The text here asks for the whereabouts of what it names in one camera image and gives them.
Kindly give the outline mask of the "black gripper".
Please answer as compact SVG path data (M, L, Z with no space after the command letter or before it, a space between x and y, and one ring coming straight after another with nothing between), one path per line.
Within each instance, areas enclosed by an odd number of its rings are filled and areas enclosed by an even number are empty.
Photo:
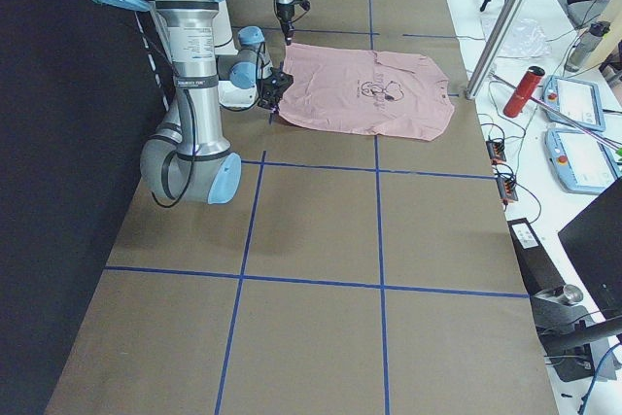
M276 17L280 23L286 44L290 44L294 31L294 4L276 3Z
M268 123L273 124L279 116L279 104L285 92L273 87L269 78L258 81L258 106L271 112Z

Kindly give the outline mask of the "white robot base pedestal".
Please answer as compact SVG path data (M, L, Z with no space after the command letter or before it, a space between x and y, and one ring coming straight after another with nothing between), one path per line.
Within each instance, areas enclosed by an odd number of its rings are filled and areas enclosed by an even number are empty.
M233 110L246 110L254 103L257 89L255 86L249 89L239 88L233 84L228 75L228 70L238 54L238 49L234 43L226 1L219 3L219 11L213 19L213 33L220 79L220 103Z

